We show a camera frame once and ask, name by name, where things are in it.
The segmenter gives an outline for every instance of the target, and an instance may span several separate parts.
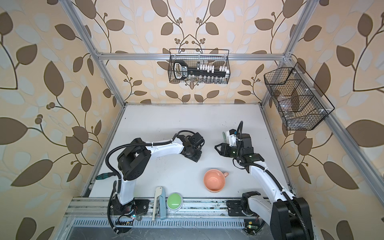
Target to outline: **round green button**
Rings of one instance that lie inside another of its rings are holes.
[[[178,193],[172,193],[167,199],[167,205],[170,209],[177,209],[181,205],[181,196]]]

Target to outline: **black wire basket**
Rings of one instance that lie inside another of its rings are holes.
[[[304,69],[296,64],[293,68],[278,68],[264,74],[265,86],[287,130],[313,130],[334,110],[331,101],[310,75],[314,86],[309,87],[304,82],[301,77],[304,73]],[[324,106],[315,93],[324,96],[330,105]]]
[[[169,50],[169,82],[228,84],[231,75],[229,50],[197,50],[199,49]]]

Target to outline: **white table surface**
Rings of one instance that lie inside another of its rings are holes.
[[[244,122],[243,133],[251,136],[255,153],[261,154],[269,170],[287,187],[258,105],[128,105],[109,150],[137,137],[156,142],[171,139],[180,130],[199,132],[205,145],[198,162],[181,154],[151,158],[144,173],[137,178],[134,196],[153,197],[158,186],[165,189],[167,197],[173,192],[183,197],[241,197],[242,193],[249,191],[263,194],[256,179],[246,170],[235,168],[231,158],[220,156],[214,149],[215,145],[223,142],[222,132],[237,129],[240,121]],[[116,158],[122,151],[116,151],[110,157],[110,163],[116,169]],[[203,176],[209,169],[229,173],[224,189],[218,193],[209,192],[203,184]],[[99,174],[105,172],[111,171],[104,162]],[[109,197],[116,179],[113,176],[96,180],[89,197]]]

